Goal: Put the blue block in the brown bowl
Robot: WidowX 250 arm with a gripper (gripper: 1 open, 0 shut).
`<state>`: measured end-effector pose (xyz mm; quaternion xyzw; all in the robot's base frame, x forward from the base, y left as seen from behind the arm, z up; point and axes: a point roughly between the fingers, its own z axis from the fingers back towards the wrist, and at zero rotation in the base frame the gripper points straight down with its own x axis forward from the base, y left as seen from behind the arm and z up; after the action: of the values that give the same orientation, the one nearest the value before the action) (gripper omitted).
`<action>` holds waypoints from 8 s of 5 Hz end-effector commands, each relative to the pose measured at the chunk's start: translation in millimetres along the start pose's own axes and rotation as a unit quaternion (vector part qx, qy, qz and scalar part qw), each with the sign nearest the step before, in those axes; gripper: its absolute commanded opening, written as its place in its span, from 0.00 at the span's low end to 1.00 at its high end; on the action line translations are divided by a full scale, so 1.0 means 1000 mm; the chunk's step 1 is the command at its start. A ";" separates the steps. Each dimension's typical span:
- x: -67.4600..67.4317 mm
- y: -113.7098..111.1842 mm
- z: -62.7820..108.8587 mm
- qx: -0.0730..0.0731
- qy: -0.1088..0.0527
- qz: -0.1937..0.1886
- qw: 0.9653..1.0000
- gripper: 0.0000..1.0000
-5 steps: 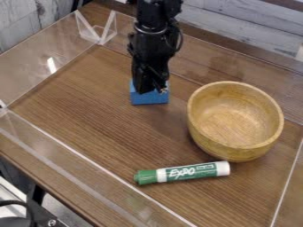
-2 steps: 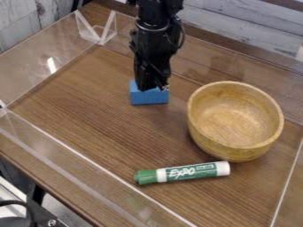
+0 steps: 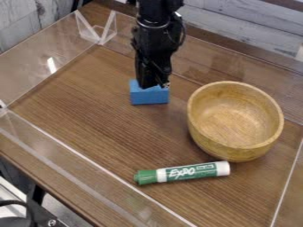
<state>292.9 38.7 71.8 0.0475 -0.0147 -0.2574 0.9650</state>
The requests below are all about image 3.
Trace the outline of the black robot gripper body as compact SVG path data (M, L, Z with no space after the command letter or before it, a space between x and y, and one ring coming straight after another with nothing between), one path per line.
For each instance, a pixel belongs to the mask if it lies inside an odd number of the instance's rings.
M138 20L131 34L139 67L171 70L172 55L186 39L183 20L168 19L163 24L148 24L144 20Z

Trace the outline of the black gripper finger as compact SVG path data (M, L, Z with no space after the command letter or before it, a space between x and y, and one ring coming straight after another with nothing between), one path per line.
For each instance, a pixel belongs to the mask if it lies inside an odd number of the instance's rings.
M168 88L171 86L170 75L172 74L172 68L170 66L160 66L156 63L152 64L155 81L162 88Z
M136 69L136 80L142 89L148 89L154 87L158 82L152 74L150 66L143 62L140 58L135 59L135 69Z

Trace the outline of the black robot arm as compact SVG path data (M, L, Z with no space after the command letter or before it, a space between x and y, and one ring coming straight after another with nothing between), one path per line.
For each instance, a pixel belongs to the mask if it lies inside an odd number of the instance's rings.
M139 0L131 45L142 89L167 88L171 84L172 55L186 38L183 16L178 13L182 7L183 0Z

